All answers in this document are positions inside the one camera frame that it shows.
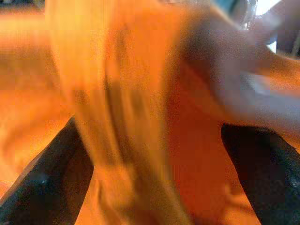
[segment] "black object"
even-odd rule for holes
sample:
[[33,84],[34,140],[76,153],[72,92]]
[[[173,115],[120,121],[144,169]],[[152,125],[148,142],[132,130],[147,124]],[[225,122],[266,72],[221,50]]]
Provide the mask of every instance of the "black object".
[[300,155],[276,133],[223,125],[222,140],[262,225],[300,224]]
[[0,200],[0,224],[72,225],[93,174],[70,120]]

